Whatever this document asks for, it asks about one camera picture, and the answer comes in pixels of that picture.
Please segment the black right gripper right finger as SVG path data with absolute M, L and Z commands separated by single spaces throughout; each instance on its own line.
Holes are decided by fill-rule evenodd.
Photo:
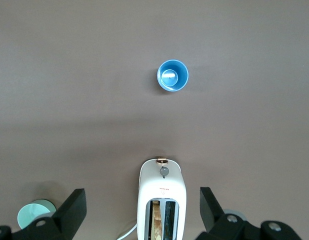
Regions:
M 263 221 L 256 227 L 235 213 L 225 213 L 210 187 L 200 188 L 200 216 L 205 227 L 198 240 L 300 240 L 287 224 Z

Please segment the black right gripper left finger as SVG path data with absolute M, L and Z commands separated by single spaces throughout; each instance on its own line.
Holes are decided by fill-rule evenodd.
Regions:
M 86 215 L 86 192 L 78 188 L 51 217 L 40 217 L 16 232 L 7 225 L 0 225 L 0 240 L 71 240 Z

